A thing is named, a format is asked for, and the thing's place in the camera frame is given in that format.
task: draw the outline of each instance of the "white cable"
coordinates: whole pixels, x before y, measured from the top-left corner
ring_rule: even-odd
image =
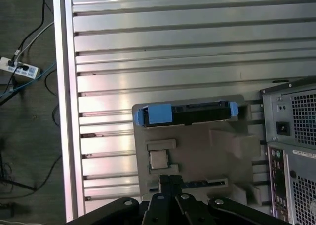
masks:
[[[25,224],[25,223],[21,223],[21,222],[10,222],[10,221],[6,221],[6,220],[0,220],[1,223],[6,223],[6,224],[0,224],[0,225],[44,225],[44,224]]]
[[[25,52],[25,51],[33,44],[33,42],[35,42],[36,39],[38,39],[39,36],[40,36],[42,33],[44,33],[45,30],[48,29],[48,28],[49,28],[50,26],[52,26],[53,24],[54,24],[54,21],[51,22],[50,24],[48,24],[45,28],[43,28],[43,29],[35,36],[35,38],[19,53],[19,55],[15,58],[15,61],[14,61],[15,66],[18,65],[18,63],[19,63],[19,58],[20,58],[20,56],[23,54],[23,52]]]

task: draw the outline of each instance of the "port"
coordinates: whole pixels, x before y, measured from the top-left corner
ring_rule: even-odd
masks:
[[[277,151],[276,153],[277,153],[276,156],[277,156],[278,158],[281,158],[281,152],[280,152],[280,151]]]
[[[276,122],[276,133],[278,135],[286,135],[290,136],[290,123],[289,122],[283,122],[283,121],[277,121]]]

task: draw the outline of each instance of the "blue drive tray handle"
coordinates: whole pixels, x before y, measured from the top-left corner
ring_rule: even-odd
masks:
[[[176,106],[171,103],[147,105],[136,112],[134,119],[136,125],[147,128],[228,120],[233,116],[238,116],[236,102],[217,101]]]

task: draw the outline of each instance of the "label sticker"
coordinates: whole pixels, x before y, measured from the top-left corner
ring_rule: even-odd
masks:
[[[316,159],[316,154],[313,154],[313,153],[301,152],[301,151],[293,150],[293,154],[296,154],[296,155],[299,155],[299,156],[303,156],[303,157],[309,157],[309,158],[312,158],[312,159]]]

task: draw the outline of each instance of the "ventilation grille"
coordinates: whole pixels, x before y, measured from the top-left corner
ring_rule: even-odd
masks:
[[[293,191],[297,222],[300,225],[315,225],[315,183],[306,178],[298,177],[297,181],[293,182]]]
[[[296,141],[316,145],[316,94],[294,97],[292,108]]]

